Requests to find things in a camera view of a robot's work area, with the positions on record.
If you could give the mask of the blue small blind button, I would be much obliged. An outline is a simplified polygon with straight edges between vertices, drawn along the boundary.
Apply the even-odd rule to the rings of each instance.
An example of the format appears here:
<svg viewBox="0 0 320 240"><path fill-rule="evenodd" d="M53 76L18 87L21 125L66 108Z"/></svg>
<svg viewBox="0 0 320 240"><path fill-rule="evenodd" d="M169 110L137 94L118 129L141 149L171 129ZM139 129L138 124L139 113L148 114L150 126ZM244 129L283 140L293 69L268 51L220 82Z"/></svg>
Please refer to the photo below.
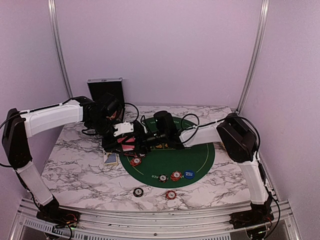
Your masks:
<svg viewBox="0 0 320 240"><path fill-rule="evenodd" d="M184 173L183 173L183 176L184 178L188 179L188 180L191 180L195 177L195 172L192 171L192 170L186 170Z"/></svg>

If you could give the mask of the left aluminium frame post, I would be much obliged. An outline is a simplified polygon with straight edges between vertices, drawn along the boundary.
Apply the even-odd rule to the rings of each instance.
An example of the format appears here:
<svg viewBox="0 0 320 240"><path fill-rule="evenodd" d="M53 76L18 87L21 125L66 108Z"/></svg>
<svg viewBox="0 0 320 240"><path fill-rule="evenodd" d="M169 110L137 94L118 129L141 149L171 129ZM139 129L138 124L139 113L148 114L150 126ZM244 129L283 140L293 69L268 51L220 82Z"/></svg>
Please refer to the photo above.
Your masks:
<svg viewBox="0 0 320 240"><path fill-rule="evenodd" d="M50 20L52 34L53 34L55 51L58 59L58 65L61 72L63 85L65 88L67 97L70 99L74 95L73 95L71 83L68 76L67 66L64 59L64 53L63 53L63 47L61 43L59 23L58 23L58 16L57 16L57 10L56 10L56 1L48 0L47 5L48 5L49 20Z"/></svg>

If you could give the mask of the aluminium frame post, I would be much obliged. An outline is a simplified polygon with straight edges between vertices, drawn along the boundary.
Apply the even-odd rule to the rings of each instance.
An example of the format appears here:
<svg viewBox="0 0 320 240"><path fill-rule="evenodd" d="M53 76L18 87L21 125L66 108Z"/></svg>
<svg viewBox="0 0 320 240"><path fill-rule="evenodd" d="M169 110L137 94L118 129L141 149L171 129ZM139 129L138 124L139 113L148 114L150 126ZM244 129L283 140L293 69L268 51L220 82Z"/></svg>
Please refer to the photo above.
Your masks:
<svg viewBox="0 0 320 240"><path fill-rule="evenodd" d="M56 10L56 1L48 0L47 5L48 5L49 20L50 20L52 34L53 34L55 51L58 59L58 65L61 72L63 85L65 88L67 97L70 99L74 95L73 95L71 83L68 76L67 66L64 59L64 53L63 53L63 47L61 43L59 23L58 23L58 16L57 16L57 10Z"/></svg>
<svg viewBox="0 0 320 240"><path fill-rule="evenodd" d="M242 92L237 104L236 111L241 113L244 110L246 100L249 95L250 87L253 83L255 69L257 66L258 58L262 49L263 40L266 32L266 25L269 13L270 1L262 0L260 7L260 14L258 19L257 31L253 45L253 51L251 55L251 59L248 66L248 71L245 77L244 85L242 88Z"/></svg>

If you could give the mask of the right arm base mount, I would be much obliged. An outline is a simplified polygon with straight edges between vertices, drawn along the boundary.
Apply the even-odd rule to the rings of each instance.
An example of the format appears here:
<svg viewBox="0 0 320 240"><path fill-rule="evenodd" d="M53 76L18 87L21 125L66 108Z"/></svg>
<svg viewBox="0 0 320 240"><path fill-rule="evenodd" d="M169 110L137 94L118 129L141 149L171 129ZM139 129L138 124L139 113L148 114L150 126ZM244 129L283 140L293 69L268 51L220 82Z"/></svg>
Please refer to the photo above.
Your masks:
<svg viewBox="0 0 320 240"><path fill-rule="evenodd" d="M233 225L234 229L240 229L271 222L274 219L272 213L263 214L261 212L247 210L230 214L229 223Z"/></svg>

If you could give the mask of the round green poker mat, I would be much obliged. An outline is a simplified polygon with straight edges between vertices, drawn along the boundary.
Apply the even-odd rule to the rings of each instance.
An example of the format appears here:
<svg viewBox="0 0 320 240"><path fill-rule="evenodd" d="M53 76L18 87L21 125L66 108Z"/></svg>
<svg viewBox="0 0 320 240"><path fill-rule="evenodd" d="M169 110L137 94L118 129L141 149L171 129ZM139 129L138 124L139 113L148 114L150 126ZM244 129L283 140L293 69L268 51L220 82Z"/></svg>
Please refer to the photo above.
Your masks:
<svg viewBox="0 0 320 240"><path fill-rule="evenodd" d="M157 188L176 189L205 177L214 164L215 155L215 147L211 142L186 149L169 148L167 144L157 145L137 166L130 164L132 157L121 155L119 158L125 170L139 182ZM184 178L187 170L195 172L193 179ZM182 174L178 181L171 180L171 174L175 171ZM159 175L167 175L167 181L160 182Z"/></svg>

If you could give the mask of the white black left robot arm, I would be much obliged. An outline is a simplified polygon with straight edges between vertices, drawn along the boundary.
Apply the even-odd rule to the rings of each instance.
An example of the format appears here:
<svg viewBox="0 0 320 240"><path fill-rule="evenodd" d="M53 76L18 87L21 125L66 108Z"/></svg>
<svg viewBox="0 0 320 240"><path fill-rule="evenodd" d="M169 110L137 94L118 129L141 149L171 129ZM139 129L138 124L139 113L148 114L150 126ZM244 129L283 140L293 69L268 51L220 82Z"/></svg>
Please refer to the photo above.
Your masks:
<svg viewBox="0 0 320 240"><path fill-rule="evenodd" d="M115 142L115 121L124 108L115 96L106 94L102 101L86 96L35 109L8 111L1 124L2 147L11 168L23 187L39 203L39 211L53 223L63 219L60 203L45 184L41 174L44 165L66 125L83 123L105 140Z"/></svg>

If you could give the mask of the red playing card deck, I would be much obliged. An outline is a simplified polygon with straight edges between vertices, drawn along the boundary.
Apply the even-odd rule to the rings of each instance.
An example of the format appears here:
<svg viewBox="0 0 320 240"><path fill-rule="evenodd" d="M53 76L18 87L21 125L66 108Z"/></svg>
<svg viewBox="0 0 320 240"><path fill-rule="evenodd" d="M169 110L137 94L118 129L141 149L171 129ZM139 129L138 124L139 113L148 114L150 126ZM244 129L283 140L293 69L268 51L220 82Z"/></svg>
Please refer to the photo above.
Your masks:
<svg viewBox="0 0 320 240"><path fill-rule="evenodd" d="M123 152L133 151L135 149L135 137L124 136L117 140L120 143Z"/></svg>

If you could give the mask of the black red triangular dealer button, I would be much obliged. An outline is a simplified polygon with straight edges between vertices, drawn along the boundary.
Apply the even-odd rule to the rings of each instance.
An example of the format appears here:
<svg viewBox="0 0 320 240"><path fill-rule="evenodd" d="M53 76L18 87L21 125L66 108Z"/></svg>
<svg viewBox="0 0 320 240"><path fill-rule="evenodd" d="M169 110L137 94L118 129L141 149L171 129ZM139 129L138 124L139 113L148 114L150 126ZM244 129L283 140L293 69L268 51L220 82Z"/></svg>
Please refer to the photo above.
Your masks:
<svg viewBox="0 0 320 240"><path fill-rule="evenodd" d="M125 152L124 156L131 157L131 158L138 158L139 157L135 152L132 152L132 151Z"/></svg>

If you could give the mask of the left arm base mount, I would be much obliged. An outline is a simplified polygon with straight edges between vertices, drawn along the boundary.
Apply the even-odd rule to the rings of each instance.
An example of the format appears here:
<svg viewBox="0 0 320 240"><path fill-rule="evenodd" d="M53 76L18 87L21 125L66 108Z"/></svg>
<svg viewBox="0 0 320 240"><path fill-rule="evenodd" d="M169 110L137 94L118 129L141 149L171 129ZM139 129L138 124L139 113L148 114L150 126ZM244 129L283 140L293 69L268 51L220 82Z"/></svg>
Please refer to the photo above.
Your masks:
<svg viewBox="0 0 320 240"><path fill-rule="evenodd" d="M50 212L44 210L38 211L36 217L40 220L55 224L57 228L77 227L80 213L74 210L57 208Z"/></svg>

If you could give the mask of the aluminium poker chip case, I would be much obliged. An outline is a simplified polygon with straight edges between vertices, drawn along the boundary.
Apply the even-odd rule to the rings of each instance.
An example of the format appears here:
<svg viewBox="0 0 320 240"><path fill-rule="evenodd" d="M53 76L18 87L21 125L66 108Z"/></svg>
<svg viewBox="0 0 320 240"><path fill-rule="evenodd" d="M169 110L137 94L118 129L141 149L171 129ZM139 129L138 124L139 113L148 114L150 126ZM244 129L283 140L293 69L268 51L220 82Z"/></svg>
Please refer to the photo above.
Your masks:
<svg viewBox="0 0 320 240"><path fill-rule="evenodd" d="M116 114L116 119L119 121L124 120L125 96L122 77L88 79L87 85L91 98L95 102L101 101L106 93L115 96L115 98L122 104L121 112Z"/></svg>

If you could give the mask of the blue gold card box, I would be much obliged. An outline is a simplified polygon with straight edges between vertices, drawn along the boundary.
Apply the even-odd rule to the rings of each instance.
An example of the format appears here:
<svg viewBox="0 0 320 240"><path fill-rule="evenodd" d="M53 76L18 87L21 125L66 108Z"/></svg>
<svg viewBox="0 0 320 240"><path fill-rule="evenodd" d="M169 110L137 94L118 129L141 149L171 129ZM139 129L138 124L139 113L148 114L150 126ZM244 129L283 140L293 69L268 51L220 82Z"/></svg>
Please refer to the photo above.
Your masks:
<svg viewBox="0 0 320 240"><path fill-rule="evenodd" d="M105 166L117 166L118 155L114 152L105 152L103 155L103 164Z"/></svg>

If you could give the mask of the red beige 5 chip stack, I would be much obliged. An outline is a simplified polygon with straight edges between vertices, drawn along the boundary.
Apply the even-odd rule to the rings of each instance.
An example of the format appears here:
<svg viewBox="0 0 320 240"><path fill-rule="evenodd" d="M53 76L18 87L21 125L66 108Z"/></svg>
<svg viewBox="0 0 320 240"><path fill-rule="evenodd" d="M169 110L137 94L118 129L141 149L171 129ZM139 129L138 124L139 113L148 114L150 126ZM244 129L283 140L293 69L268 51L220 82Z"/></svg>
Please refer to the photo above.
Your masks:
<svg viewBox="0 0 320 240"><path fill-rule="evenodd" d="M174 200L174 199L177 197L177 194L176 194L176 192L173 191L173 190L168 190L168 191L166 192L165 196L166 196L166 198L167 198L168 200Z"/></svg>

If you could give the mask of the front aluminium rail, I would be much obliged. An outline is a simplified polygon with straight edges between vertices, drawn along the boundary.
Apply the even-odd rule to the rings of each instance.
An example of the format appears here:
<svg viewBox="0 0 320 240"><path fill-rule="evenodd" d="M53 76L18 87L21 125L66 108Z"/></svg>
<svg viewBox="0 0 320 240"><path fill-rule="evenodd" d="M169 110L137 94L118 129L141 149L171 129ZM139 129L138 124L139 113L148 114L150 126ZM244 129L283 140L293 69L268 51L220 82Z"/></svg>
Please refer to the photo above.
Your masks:
<svg viewBox="0 0 320 240"><path fill-rule="evenodd" d="M78 225L69 232L53 231L54 224L36 218L32 200L22 199L8 239L44 239L45 233L60 240L246 240L249 228L234 229L230 215L249 209L248 202L176 211L120 211L75 208Z"/></svg>

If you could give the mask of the black orange 100 chip stack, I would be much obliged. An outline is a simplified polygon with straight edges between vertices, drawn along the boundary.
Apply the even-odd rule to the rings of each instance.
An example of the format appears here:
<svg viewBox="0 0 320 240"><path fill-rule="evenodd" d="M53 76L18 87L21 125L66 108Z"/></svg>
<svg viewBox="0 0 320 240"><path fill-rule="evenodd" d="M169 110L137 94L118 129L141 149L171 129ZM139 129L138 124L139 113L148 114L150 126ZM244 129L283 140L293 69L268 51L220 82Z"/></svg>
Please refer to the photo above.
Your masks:
<svg viewBox="0 0 320 240"><path fill-rule="evenodd" d="M135 188L135 189L133 190L133 195L134 195L135 197L137 197L137 198L142 197L143 194L144 194L144 191L143 191L143 189L140 188L140 187L137 187L137 188Z"/></svg>

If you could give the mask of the right aluminium frame post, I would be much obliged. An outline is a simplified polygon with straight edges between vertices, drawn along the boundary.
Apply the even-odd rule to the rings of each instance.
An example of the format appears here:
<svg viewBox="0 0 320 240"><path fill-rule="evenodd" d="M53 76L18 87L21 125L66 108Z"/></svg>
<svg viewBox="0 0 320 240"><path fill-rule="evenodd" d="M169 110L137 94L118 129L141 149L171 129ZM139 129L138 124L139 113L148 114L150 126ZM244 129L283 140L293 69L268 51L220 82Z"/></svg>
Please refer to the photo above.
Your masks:
<svg viewBox="0 0 320 240"><path fill-rule="evenodd" d="M266 25L269 13L270 1L262 0L260 7L260 14L258 19L257 31L253 45L253 51L251 55L251 59L248 66L248 71L245 77L244 85L242 88L242 92L237 104L236 111L241 113L244 110L246 100L249 95L250 87L253 83L255 69L257 66L258 58L262 49L263 40L266 32Z"/></svg>

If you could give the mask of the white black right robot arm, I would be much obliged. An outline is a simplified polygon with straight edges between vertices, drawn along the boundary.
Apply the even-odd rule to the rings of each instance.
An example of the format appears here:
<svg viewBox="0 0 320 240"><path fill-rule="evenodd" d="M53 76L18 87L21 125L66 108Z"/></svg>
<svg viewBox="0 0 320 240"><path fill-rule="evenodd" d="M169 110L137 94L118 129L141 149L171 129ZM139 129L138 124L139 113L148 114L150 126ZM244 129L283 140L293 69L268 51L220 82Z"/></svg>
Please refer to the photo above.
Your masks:
<svg viewBox="0 0 320 240"><path fill-rule="evenodd" d="M222 119L184 128L176 127L172 115L165 110L156 112L153 118L155 132L148 129L145 120L133 122L135 147L140 152L147 153L157 144L181 150L221 141L229 158L239 165L249 188L251 209L247 219L258 224L271 212L273 198L258 160L260 136L249 120L230 113Z"/></svg>

